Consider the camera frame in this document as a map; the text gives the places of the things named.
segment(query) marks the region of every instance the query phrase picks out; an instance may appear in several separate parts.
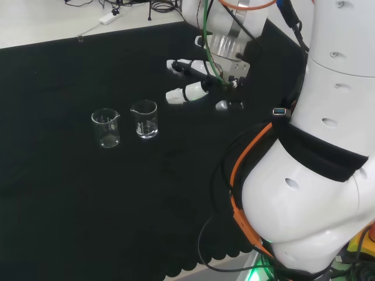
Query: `white power adapter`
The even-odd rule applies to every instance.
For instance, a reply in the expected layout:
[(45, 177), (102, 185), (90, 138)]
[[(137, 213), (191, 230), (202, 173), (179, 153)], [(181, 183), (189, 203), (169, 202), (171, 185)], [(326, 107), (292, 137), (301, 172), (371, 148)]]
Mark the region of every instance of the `white power adapter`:
[(81, 34), (78, 34), (78, 41), (83, 42), (83, 37), (82, 35), (86, 34), (89, 31), (92, 31), (93, 29), (97, 28), (100, 25), (109, 25), (111, 22), (113, 22), (115, 19), (118, 19), (120, 17), (120, 14), (118, 13), (117, 15), (113, 15), (112, 13), (109, 13), (106, 16), (103, 16), (101, 19), (99, 19), (99, 24), (95, 25), (93, 28), (90, 28), (89, 30), (82, 32)]
[(103, 16), (101, 19), (99, 19), (99, 22), (102, 24), (102, 25), (109, 25), (111, 22), (113, 22), (115, 19), (118, 19), (120, 17), (120, 13), (117, 14), (117, 15), (113, 15), (112, 13), (109, 13), (108, 15), (106, 16)]

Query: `empty beaker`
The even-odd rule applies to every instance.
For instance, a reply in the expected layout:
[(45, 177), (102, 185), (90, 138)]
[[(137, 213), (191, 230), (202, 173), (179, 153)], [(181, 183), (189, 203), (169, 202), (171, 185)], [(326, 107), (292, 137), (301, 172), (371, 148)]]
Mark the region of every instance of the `empty beaker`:
[(119, 113), (110, 108), (99, 109), (92, 114), (91, 119), (94, 124), (96, 141), (101, 147), (111, 148), (119, 144), (119, 117)]
[(138, 101), (130, 111), (134, 114), (135, 130), (142, 139), (149, 139), (158, 134), (158, 106), (149, 100)]

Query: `table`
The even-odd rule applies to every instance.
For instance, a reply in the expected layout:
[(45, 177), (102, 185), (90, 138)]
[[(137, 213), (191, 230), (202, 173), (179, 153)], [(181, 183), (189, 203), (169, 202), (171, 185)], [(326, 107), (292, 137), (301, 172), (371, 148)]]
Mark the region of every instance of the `table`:
[[(299, 49), (268, 22), (262, 55), (231, 95), (244, 112), (218, 114), (214, 105), (230, 95), (219, 88), (170, 107), (165, 93), (194, 78), (169, 76), (165, 61), (203, 59), (198, 34), (173, 23), (0, 50), (1, 279), (161, 281), (195, 268), (214, 164), (292, 91), (302, 67)], [(160, 134), (146, 141), (129, 112), (143, 98), (159, 108)], [(104, 107), (121, 114), (112, 150), (96, 145), (90, 123)], [(203, 237), (203, 256), (248, 252), (219, 177), (214, 198), (222, 213)]]
[[(72, 0), (70, 3), (79, 5), (85, 2), (88, 1)], [(109, 3), (103, 9), (98, 0), (80, 8), (65, 5), (64, 0), (2, 0), (0, 49), (76, 37), (97, 25), (99, 19), (111, 10)], [(120, 18), (109, 25), (98, 26), (85, 36), (183, 21), (176, 11), (152, 11), (152, 20), (148, 20), (148, 12), (148, 3), (123, 6)]]

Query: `orange cable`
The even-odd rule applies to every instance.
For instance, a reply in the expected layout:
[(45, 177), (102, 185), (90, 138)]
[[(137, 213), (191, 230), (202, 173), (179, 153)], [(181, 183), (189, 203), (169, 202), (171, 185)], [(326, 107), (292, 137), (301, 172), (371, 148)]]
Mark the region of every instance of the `orange cable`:
[(261, 6), (254, 6), (254, 7), (240, 7), (240, 6), (235, 6), (235, 5), (232, 5), (232, 4), (229, 4), (227, 2), (225, 2), (224, 0), (219, 0), (219, 2), (221, 4), (223, 4), (224, 6), (227, 6), (228, 8), (232, 8), (232, 9), (235, 9), (235, 10), (241, 10), (241, 11), (254, 11), (254, 10), (260, 10), (260, 9), (264, 9), (264, 8), (267, 8), (273, 4), (276, 3), (276, 0), (272, 0), (271, 2), (267, 3), (267, 4), (264, 4), (264, 5), (261, 5)]
[(254, 145), (272, 128), (272, 123), (269, 123), (260, 133), (249, 143), (245, 148), (243, 153), (237, 159), (236, 164), (233, 167), (232, 174), (230, 175), (230, 185), (233, 187), (234, 178), (236, 177), (238, 167), (240, 167), (242, 160), (246, 157), (249, 151), (254, 147)]
[[(249, 145), (245, 148), (243, 153), (237, 159), (236, 164), (233, 167), (231, 176), (230, 176), (230, 185), (233, 188), (234, 185), (234, 178), (236, 177), (236, 173), (238, 171), (238, 167), (241, 165), (241, 162), (249, 153), (249, 151), (254, 147), (254, 145), (272, 128), (272, 123), (269, 123), (254, 139), (249, 143)], [(256, 233), (256, 231), (251, 227), (251, 225), (246, 220), (246, 216), (243, 210), (239, 210), (236, 206), (236, 202), (234, 201), (233, 196), (230, 199), (232, 206), (233, 206), (233, 217), (235, 221), (238, 223), (240, 228), (243, 230), (245, 236), (250, 241), (250, 243), (259, 249), (263, 250), (267, 255), (272, 257), (272, 255), (263, 247), (262, 243), (260, 242), (260, 236)]]

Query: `screw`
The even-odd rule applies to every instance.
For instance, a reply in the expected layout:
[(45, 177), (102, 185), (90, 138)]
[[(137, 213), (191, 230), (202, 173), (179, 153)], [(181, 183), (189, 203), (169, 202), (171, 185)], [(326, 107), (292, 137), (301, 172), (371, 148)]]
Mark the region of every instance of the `screw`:
[(345, 4), (345, 1), (337, 1), (336, 2), (336, 6), (340, 9), (340, 8), (342, 8), (343, 6), (344, 6), (344, 4)]

